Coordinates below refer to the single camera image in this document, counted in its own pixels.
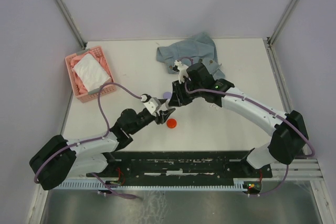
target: robotic arm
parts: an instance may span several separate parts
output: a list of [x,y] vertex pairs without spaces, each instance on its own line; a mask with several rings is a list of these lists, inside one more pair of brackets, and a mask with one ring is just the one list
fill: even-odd
[[[105,137],[66,140],[62,135],[56,135],[51,138],[29,162],[43,189],[53,189],[67,177],[102,172],[109,163],[115,162],[111,152],[121,150],[133,141],[131,135],[153,121],[165,123],[175,111],[172,107],[188,105],[199,97],[244,116],[271,136],[270,143],[250,150],[241,160],[241,168],[247,176],[275,161],[288,165],[301,152],[305,141],[295,130],[307,139],[308,135],[300,113],[292,111],[288,114],[257,102],[233,83],[225,79],[214,80],[202,63],[188,67],[176,61],[173,69],[179,72],[179,80],[172,83],[171,99],[142,95],[145,109],[140,113],[125,109]],[[160,110],[163,104],[168,108],[165,111]]]

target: black base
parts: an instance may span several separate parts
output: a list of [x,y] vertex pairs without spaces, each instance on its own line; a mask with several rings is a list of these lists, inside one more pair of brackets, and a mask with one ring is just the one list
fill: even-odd
[[[118,177],[124,173],[125,186],[230,186],[233,178],[259,178],[256,170],[247,176],[239,162],[248,152],[115,152],[117,160],[98,176]],[[167,171],[183,171],[183,175],[167,175]],[[272,178],[270,166],[261,169],[263,178]],[[144,173],[158,173],[158,176]]]

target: red ball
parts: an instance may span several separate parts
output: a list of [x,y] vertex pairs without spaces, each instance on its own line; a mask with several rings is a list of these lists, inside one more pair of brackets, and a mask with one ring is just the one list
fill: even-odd
[[168,121],[166,122],[166,124],[167,124],[168,128],[173,129],[173,128],[175,128],[177,126],[177,121],[175,119],[170,118],[170,119],[168,119]]

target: folded cloth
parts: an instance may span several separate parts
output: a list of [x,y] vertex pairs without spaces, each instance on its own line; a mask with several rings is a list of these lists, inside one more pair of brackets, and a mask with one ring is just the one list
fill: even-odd
[[[214,78],[225,78],[220,71],[221,64],[218,64],[216,45],[207,33],[200,33],[189,39],[171,44],[168,47],[158,47],[156,60],[165,63],[168,73],[176,73],[173,70],[174,61],[184,57],[190,57],[193,62],[202,62]],[[189,59],[181,59],[183,64],[190,66]]]
[[104,57],[98,58],[93,51],[73,57],[70,66],[79,94],[88,93],[112,80]]

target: pink basket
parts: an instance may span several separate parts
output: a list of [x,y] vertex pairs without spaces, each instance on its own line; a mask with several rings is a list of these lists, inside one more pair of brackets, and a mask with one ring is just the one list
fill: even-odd
[[[70,81],[71,81],[71,86],[72,86],[72,91],[74,92],[73,94],[75,95],[75,97],[81,101],[81,102],[88,102],[88,101],[91,101],[95,98],[98,97],[98,91],[99,90],[93,90],[93,91],[90,91],[86,94],[79,94],[79,91],[78,91],[78,86],[76,85],[75,83],[75,79],[73,77],[74,73],[72,72],[72,69],[71,69],[71,66],[70,66],[70,61],[72,60],[73,57],[77,56],[77,55],[82,55],[84,54],[85,52],[87,51],[93,51],[94,54],[98,57],[98,58],[101,58],[101,57],[104,57],[105,60],[106,60],[106,57],[101,49],[101,46],[96,46],[96,47],[92,47],[92,48],[89,48],[89,49],[86,49],[84,51],[81,51],[81,52],[78,52],[78,53],[75,53],[75,54],[72,54],[72,55],[69,55],[65,58],[65,63],[67,65],[67,69],[68,69],[68,73],[69,73],[69,77],[70,77]],[[109,71],[110,71],[110,76],[112,78],[112,81],[113,81],[113,76],[112,76],[112,73],[111,73],[111,69],[110,69],[110,66],[109,64],[107,63],[107,60],[106,60],[106,64],[109,68]],[[101,91],[101,95],[106,95],[108,93],[111,93],[113,91],[117,90],[115,85],[107,85],[106,87],[103,88],[103,90]]]

